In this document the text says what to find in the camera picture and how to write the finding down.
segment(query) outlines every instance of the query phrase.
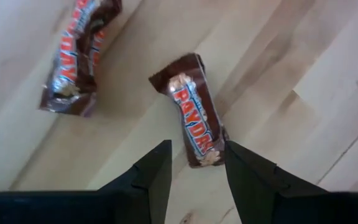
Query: brown wrapper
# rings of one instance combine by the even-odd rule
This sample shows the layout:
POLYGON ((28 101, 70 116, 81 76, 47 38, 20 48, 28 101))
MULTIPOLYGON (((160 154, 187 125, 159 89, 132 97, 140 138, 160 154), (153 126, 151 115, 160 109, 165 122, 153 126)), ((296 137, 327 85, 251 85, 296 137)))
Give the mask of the brown wrapper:
POLYGON ((103 28, 122 10, 121 0, 77 0, 44 85, 40 109, 89 116, 96 98, 95 68, 103 28))
POLYGON ((187 54, 149 80, 180 109, 190 167, 224 164, 224 144, 228 135, 209 94, 201 57, 187 54))

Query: payday candy bar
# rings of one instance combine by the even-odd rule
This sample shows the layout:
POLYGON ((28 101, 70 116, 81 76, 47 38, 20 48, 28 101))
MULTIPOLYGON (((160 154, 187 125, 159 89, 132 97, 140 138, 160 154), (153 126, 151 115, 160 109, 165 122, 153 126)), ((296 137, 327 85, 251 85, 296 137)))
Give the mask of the payday candy bar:
POLYGON ((103 28, 122 9, 121 0, 77 0, 44 85, 40 109, 89 116, 96 98, 95 68, 103 28))
POLYGON ((154 88, 169 96, 181 112, 186 154, 192 168, 224 163, 228 139, 206 84, 198 54, 187 54, 149 78, 154 88))

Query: black pointed object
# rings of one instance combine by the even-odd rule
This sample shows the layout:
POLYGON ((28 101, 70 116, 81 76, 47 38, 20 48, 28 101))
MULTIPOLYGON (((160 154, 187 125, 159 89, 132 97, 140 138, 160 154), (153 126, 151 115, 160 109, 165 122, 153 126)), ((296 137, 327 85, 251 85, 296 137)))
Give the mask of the black pointed object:
POLYGON ((331 193, 228 141, 227 180, 242 223, 358 223, 358 193, 331 193))
POLYGON ((171 181, 166 140, 97 191, 1 192, 0 223, 163 224, 171 181))

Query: candy bar wrapper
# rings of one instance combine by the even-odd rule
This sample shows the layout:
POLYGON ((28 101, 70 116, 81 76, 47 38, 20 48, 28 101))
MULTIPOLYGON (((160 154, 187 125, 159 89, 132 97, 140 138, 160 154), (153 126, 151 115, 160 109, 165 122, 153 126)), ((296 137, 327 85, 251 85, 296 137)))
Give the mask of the candy bar wrapper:
POLYGON ((103 28, 122 10, 121 0, 77 0, 44 85, 40 109, 89 116, 96 98, 95 68, 103 28))
POLYGON ((183 138, 190 167, 224 164, 228 139, 216 113, 198 54, 187 54, 149 78, 154 88, 169 96, 181 112, 183 138))

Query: wooden floor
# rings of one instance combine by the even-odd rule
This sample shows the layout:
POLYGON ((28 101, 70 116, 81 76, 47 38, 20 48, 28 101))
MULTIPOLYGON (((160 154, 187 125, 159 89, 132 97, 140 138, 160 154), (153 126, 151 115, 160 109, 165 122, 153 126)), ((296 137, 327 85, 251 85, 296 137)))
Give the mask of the wooden floor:
POLYGON ((188 167, 178 111, 147 79, 195 51, 233 140, 358 190, 358 1, 123 1, 133 14, 103 56, 97 111, 59 116, 13 189, 97 189, 172 139, 166 223, 240 223, 224 167, 188 167))

